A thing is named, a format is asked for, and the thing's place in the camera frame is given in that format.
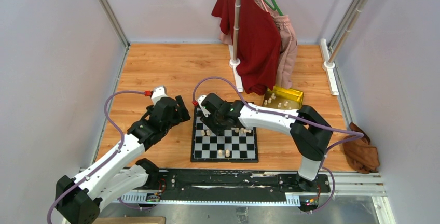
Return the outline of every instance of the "hanging clothes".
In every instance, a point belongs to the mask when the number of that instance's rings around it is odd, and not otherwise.
[[[295,31],[293,30],[289,16],[280,16],[280,14],[272,10],[262,0],[254,0],[254,2],[262,10],[266,10],[273,17],[273,21],[281,37],[281,49],[278,59],[278,68],[275,85],[289,89],[292,87],[291,75],[295,65],[298,53],[298,42]],[[224,44],[232,45],[231,36],[220,33],[220,40]]]
[[[235,0],[217,0],[212,15],[220,17],[220,30],[233,34]],[[280,33],[270,13],[262,10],[254,0],[241,0],[237,58],[246,93],[263,95],[273,89],[277,76],[281,48]]]

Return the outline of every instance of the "white rack foot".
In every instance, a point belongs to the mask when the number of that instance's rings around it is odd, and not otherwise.
[[[330,87],[330,93],[332,95],[339,95],[338,85],[336,84],[335,73],[333,69],[335,68],[335,63],[329,63],[330,54],[328,53],[326,40],[323,38],[319,42],[322,54],[322,69],[327,73],[328,86]]]
[[[240,64],[240,59],[237,58],[237,61],[234,62],[233,57],[233,46],[229,45],[229,53],[231,55],[231,60],[229,60],[229,66],[232,68],[234,73],[235,85],[237,90],[242,93],[243,92],[243,83],[241,82],[241,77],[237,73],[237,66]]]

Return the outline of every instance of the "gray floor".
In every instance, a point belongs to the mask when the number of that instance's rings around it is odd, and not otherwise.
[[[324,203],[327,197],[321,197]],[[159,205],[136,211],[118,203],[105,208],[100,217],[165,216],[167,224],[260,224],[260,223],[379,223],[371,197],[335,197],[326,208],[307,215],[296,207],[237,207]]]

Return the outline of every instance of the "clothing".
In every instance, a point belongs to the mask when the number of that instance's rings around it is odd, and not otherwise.
[[[254,0],[254,2],[261,8],[267,9],[273,17],[273,21],[281,37],[281,50],[278,59],[277,76],[275,85],[289,89],[292,86],[291,74],[295,64],[296,55],[298,52],[298,42],[295,31],[293,30],[289,16],[280,14],[272,10],[270,7],[264,7],[265,3],[262,0]],[[220,40],[224,44],[232,45],[231,36],[220,33]]]
[[[230,34],[233,30],[235,0],[217,0],[212,15],[220,17],[220,30]],[[241,0],[237,57],[246,93],[263,95],[273,89],[277,76],[281,48],[280,33],[272,16],[262,10],[254,0]]]
[[[362,132],[364,137],[342,144],[348,165],[362,174],[377,172],[380,165],[377,148],[371,145],[370,138],[357,125],[350,123],[350,129]]]

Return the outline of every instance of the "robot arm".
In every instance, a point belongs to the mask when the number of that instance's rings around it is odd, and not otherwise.
[[[293,115],[330,127],[311,106],[281,110],[248,103],[256,109],[252,110],[242,101],[229,103],[214,93],[202,95],[197,102],[204,114],[200,120],[218,136],[224,135],[224,130],[232,127],[260,127],[291,135],[302,155],[297,180],[307,182],[315,180],[332,132],[312,126],[306,128],[304,123],[289,117]],[[283,116],[262,113],[260,110],[275,111],[282,113]]]
[[[130,161],[159,142],[173,126],[190,119],[182,98],[168,97],[164,86],[155,88],[151,98],[153,105],[148,106],[142,118],[128,129],[122,147],[120,141],[74,178],[63,176],[58,180],[56,198],[85,178],[85,182],[56,205],[69,223],[92,223],[111,201],[133,188],[157,182],[159,168],[147,159],[139,160],[135,166],[118,174]]]

